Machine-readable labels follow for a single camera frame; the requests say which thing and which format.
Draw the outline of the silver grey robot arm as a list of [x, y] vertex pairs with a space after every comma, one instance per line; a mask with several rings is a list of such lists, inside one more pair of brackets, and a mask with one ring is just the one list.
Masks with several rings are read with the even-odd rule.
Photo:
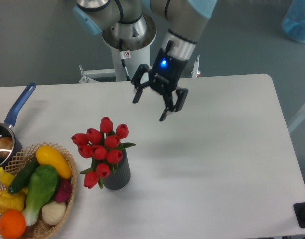
[[164, 121], [184, 105], [188, 89], [179, 87], [178, 81], [215, 6], [214, 0], [79, 0], [73, 14], [89, 34], [102, 35], [116, 56], [115, 66], [124, 69], [129, 68], [125, 60], [135, 59], [156, 36], [155, 23], [143, 7], [170, 23], [153, 65], [138, 62], [134, 73], [124, 75], [134, 86], [134, 103], [148, 87], [163, 96]]

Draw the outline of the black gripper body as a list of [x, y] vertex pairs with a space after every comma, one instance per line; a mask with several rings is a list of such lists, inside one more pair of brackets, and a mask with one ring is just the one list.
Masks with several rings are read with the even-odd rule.
[[177, 89], [179, 78], [187, 65], [187, 60], [180, 60], [170, 54], [173, 46], [161, 48], [154, 65], [148, 72], [149, 86], [161, 95], [169, 97], [176, 91], [178, 97], [186, 97], [188, 89]]

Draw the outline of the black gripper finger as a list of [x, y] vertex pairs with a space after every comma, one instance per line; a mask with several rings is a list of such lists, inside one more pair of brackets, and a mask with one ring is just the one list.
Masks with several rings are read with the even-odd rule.
[[141, 83], [141, 79], [145, 73], [150, 71], [150, 67], [147, 64], [140, 64], [135, 71], [132, 79], [131, 84], [134, 86], [135, 96], [133, 98], [132, 103], [137, 103], [142, 95], [143, 89], [150, 85], [149, 81], [145, 81]]
[[159, 119], [159, 121], [164, 121], [169, 113], [178, 112], [182, 109], [189, 90], [187, 88], [177, 87], [175, 89], [177, 94], [177, 100], [173, 102], [172, 92], [168, 92], [165, 87], [161, 88], [161, 94], [165, 102], [165, 109]]

